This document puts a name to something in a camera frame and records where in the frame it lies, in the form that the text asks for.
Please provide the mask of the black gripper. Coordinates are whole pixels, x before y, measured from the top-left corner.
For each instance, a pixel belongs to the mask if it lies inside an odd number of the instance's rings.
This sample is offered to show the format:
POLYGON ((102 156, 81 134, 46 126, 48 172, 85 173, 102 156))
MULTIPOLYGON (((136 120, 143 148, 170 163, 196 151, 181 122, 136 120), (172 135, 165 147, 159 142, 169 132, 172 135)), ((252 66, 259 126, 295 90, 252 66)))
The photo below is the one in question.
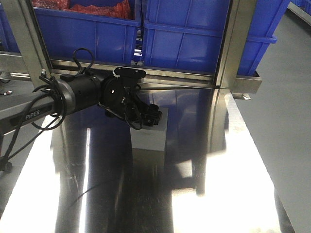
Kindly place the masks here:
POLYGON ((158 125, 162 112, 156 104, 146 104, 137 95, 140 85, 134 88, 125 87, 124 120, 131 128, 152 127, 158 125))

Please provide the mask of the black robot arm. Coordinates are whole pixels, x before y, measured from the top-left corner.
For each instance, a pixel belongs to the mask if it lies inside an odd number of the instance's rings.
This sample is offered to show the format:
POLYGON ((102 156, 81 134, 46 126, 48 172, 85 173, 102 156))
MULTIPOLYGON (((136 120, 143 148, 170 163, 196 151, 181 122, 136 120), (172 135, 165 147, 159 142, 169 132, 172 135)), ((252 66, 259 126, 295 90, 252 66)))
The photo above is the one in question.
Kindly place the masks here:
POLYGON ((37 91, 8 97, 0 103, 0 132, 6 134, 18 125, 32 123, 47 115, 67 116, 93 105, 105 109, 136 130, 159 123, 162 112, 155 104, 139 99, 138 81, 145 76, 142 70, 133 74, 84 73, 62 75, 49 79, 37 91))

